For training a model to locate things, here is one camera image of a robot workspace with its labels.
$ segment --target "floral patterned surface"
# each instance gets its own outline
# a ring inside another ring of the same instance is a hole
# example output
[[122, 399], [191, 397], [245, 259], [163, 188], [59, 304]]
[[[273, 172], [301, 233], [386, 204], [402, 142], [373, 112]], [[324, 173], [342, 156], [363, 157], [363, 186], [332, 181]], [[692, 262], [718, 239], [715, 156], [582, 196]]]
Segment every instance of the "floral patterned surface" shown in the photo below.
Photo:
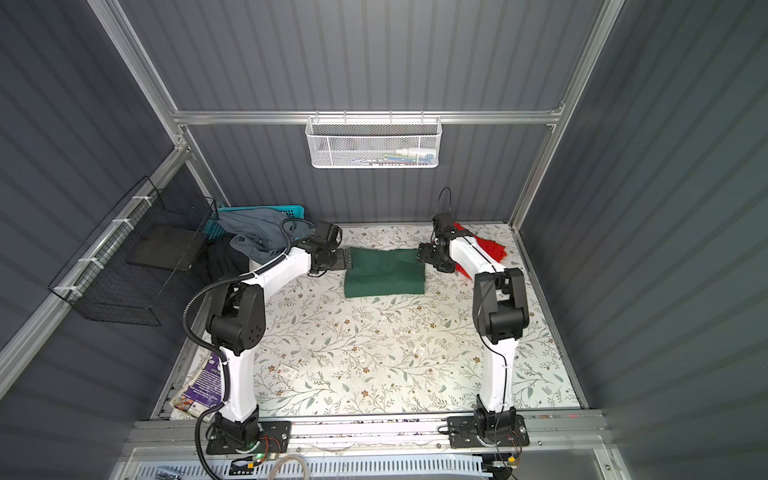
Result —
[[[467, 228], [506, 247], [502, 264], [525, 269], [506, 225]], [[424, 226], [348, 227], [343, 246], [416, 248], [431, 232]], [[425, 295], [347, 299], [344, 274], [299, 277], [267, 303], [267, 322], [273, 322], [257, 346], [254, 379], [262, 417], [474, 408], [483, 346], [472, 324], [469, 279], [427, 266]], [[526, 283], [531, 322], [515, 360], [515, 405], [578, 407], [527, 274]], [[190, 374], [204, 356], [198, 352]]]

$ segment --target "white wire mesh basket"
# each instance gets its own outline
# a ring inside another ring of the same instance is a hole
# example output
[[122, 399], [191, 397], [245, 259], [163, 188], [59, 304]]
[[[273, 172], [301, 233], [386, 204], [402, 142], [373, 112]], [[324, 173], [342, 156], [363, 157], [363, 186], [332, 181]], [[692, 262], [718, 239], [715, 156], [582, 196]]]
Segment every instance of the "white wire mesh basket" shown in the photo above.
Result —
[[388, 124], [306, 122], [317, 168], [434, 168], [441, 136], [439, 118]]

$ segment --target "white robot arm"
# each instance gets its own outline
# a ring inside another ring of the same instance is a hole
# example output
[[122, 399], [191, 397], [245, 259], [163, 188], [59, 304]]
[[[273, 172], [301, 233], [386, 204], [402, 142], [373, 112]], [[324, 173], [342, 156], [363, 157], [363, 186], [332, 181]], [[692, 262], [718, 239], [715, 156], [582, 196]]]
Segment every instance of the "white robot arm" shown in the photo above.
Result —
[[253, 361], [254, 347], [266, 330], [265, 303], [300, 275], [349, 268], [349, 254], [337, 248], [340, 237], [341, 229], [336, 225], [319, 222], [309, 237], [292, 242], [286, 252], [266, 265], [204, 289], [210, 302], [208, 311], [202, 314], [207, 319], [206, 331], [211, 341], [206, 344], [198, 338], [195, 343], [214, 351], [222, 365], [221, 382], [228, 395], [217, 407], [212, 425], [219, 444], [243, 452], [258, 443], [262, 434], [253, 387]]
[[518, 341], [528, 327], [525, 278], [519, 268], [493, 260], [470, 232], [456, 229], [450, 214], [432, 222], [435, 238], [419, 245], [419, 259], [445, 273], [459, 264], [475, 284], [472, 318], [485, 347], [475, 425], [479, 438], [494, 441], [497, 432], [515, 428], [511, 389]]

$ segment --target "green folded cloth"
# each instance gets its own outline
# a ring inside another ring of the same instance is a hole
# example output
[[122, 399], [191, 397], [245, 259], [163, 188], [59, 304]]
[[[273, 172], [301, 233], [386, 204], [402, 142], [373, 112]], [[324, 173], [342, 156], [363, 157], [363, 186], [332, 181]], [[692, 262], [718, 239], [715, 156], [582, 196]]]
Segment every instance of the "green folded cloth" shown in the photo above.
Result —
[[352, 269], [346, 271], [344, 295], [424, 294], [424, 263], [416, 259], [418, 250], [369, 250], [350, 248]]

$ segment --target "red cloth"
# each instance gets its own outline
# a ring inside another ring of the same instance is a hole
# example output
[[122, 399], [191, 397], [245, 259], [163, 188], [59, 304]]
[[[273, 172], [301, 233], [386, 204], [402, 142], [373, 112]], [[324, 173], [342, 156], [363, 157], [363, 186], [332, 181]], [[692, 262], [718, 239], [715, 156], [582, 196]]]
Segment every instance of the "red cloth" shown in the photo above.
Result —
[[[456, 227], [459, 230], [466, 230], [464, 227], [458, 224], [458, 222], [453, 223], [454, 227]], [[489, 257], [491, 257], [493, 260], [496, 260], [497, 262], [501, 262], [504, 257], [507, 256], [507, 251], [503, 245], [499, 245], [493, 240], [486, 240], [485, 238], [480, 238], [475, 235], [473, 235], [475, 239], [478, 241], [478, 245], [480, 248], [482, 248]], [[457, 271], [461, 272], [469, 278], [469, 274], [462, 268], [461, 265], [456, 265]]]

